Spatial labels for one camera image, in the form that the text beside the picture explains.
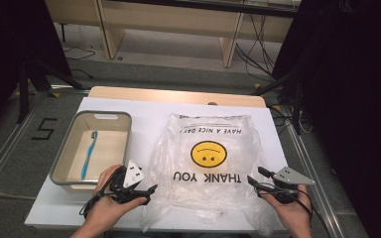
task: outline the blue toothbrush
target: blue toothbrush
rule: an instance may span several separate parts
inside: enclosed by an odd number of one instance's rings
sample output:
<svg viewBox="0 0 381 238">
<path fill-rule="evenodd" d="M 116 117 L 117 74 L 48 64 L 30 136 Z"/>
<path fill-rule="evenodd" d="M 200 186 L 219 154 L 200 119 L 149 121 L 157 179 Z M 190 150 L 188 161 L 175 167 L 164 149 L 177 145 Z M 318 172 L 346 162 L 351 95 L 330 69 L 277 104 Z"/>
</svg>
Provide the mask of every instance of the blue toothbrush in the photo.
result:
<svg viewBox="0 0 381 238">
<path fill-rule="evenodd" d="M 91 157 L 91 153 L 92 153 L 92 150 L 94 149 L 95 141 L 97 140 L 97 131 L 93 131 L 91 133 L 91 138 L 92 138 L 92 143 L 88 147 L 88 151 L 86 152 L 86 159 L 85 159 L 84 165 L 82 166 L 82 171 L 81 171 L 82 179 L 85 178 L 86 170 L 88 169 L 89 158 Z"/>
</svg>

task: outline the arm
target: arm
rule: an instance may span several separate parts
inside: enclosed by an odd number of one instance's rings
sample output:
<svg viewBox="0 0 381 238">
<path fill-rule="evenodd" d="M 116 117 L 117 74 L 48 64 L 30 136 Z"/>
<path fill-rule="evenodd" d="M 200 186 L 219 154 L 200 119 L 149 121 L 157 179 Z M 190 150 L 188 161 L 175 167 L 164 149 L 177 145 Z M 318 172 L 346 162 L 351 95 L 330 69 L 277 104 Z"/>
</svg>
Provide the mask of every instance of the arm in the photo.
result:
<svg viewBox="0 0 381 238">
<path fill-rule="evenodd" d="M 298 189 L 307 192 L 306 186 L 303 184 L 299 184 Z M 274 207 L 284 227 L 290 231 L 294 238 L 312 237 L 309 215 L 299 204 L 296 202 L 282 204 L 273 195 L 264 191 L 261 192 L 261 196 Z M 311 203 L 305 194 L 299 192 L 298 199 L 308 209 L 312 209 Z"/>
<path fill-rule="evenodd" d="M 100 175 L 93 194 L 101 190 L 110 176 L 119 167 L 120 166 L 112 166 Z M 119 204 L 110 196 L 103 196 L 93 205 L 84 223 L 72 234 L 71 238 L 96 237 L 112 228 L 126 212 L 140 206 L 146 201 L 147 198 L 139 197 L 130 202 Z"/>
</svg>

